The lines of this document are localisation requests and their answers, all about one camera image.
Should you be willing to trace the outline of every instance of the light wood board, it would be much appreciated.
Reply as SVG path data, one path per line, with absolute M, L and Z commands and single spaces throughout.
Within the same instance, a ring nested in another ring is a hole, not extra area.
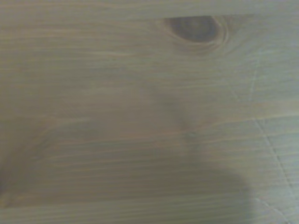
M 2 1 L 1 223 L 298 223 L 299 16 L 248 2 Z

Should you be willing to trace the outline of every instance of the pine wood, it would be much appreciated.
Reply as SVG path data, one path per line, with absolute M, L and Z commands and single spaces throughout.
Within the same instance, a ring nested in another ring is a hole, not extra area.
M 294 5 L 2 1 L 0 221 L 298 222 Z

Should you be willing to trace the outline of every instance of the wood grain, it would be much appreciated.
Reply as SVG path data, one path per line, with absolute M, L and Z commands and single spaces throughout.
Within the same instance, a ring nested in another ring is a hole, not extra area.
M 201 44 L 161 19 L 198 9 L 179 1 L 28 1 L 2 20 L 4 224 L 298 222 L 298 15 L 208 2 L 222 30 Z
M 284 14 L 296 0 L 3 0 L 1 26 L 70 25 L 179 16 Z

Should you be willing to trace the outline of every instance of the wooden surface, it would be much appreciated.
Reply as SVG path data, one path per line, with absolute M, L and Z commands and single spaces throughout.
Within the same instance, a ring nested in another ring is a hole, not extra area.
M 2 1 L 1 223 L 298 223 L 294 6 Z

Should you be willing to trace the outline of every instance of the wood knot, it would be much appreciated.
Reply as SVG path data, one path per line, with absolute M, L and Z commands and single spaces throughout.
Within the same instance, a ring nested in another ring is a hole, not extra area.
M 228 23 L 223 16 L 166 18 L 160 23 L 180 52 L 209 55 L 228 42 Z
M 211 16 L 178 17 L 168 19 L 173 33 L 192 42 L 209 42 L 217 38 L 219 29 Z

